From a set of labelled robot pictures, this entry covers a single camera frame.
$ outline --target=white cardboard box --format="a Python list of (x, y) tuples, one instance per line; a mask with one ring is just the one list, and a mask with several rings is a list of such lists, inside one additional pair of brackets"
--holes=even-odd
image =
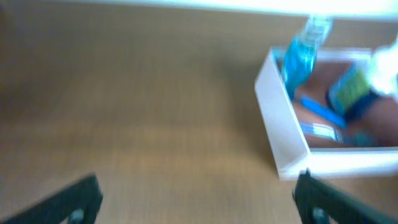
[[(296, 179), (307, 168), (318, 177), (395, 174), (398, 147), (309, 148), (280, 79), (276, 60), (284, 53), (284, 49), (270, 49), (255, 84), (279, 177)], [(358, 61), (370, 56), (370, 49), (321, 50), (317, 60)]]

